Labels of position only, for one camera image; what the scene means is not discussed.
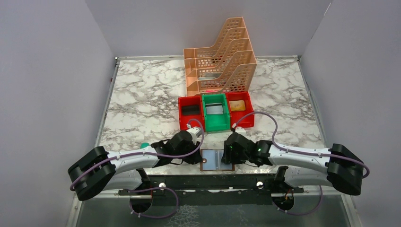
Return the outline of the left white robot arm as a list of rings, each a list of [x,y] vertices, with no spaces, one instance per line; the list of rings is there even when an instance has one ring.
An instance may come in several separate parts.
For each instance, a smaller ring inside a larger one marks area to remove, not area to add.
[[[165,166],[174,159],[191,165],[199,163],[204,138],[204,131],[194,127],[137,150],[114,152],[106,151],[103,146],[95,147],[68,169],[70,190],[80,201],[112,189],[132,189],[143,194],[149,182],[142,176],[134,177],[134,171]]]

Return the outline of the peach plastic file organizer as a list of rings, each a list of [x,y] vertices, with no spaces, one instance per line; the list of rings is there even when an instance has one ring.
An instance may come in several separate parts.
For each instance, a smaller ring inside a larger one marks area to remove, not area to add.
[[[248,91],[257,66],[243,17],[228,18],[212,46],[183,57],[187,96]]]

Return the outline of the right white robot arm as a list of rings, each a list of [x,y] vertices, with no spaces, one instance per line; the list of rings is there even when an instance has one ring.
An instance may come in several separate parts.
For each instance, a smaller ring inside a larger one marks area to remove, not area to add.
[[[290,187],[330,186],[348,195],[360,195],[365,164],[348,148],[334,143],[331,148],[308,149],[286,146],[274,140],[253,142],[234,132],[224,142],[224,164],[253,163],[257,166],[288,166],[273,179],[273,187],[285,192]]]

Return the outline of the red bin with black card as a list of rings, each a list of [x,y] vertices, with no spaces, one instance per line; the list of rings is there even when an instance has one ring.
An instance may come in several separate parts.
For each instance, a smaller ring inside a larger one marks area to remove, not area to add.
[[[190,116],[183,116],[181,113],[181,107],[187,105],[199,105],[200,107],[200,114],[199,115],[190,115]],[[191,121],[190,125],[194,126],[202,126],[204,130],[205,121],[204,121],[204,110],[203,110],[203,102],[201,96],[188,96],[188,97],[179,97],[178,98],[178,117],[179,117],[179,127],[180,130],[188,129],[187,124],[191,119],[196,119],[197,121]]]

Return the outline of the green plastic bin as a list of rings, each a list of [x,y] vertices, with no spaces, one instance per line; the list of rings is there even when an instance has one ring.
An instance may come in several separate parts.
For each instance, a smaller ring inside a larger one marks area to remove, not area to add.
[[[202,95],[204,121],[206,132],[225,131],[230,128],[230,114],[225,94]],[[221,115],[207,115],[206,104],[221,103],[224,113]]]

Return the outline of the brown leather card holder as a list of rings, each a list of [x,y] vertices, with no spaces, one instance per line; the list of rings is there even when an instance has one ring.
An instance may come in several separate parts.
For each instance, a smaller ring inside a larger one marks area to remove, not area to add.
[[[201,171],[234,171],[233,164],[225,164],[221,161],[223,149],[202,149],[200,151],[202,162],[200,163]]]

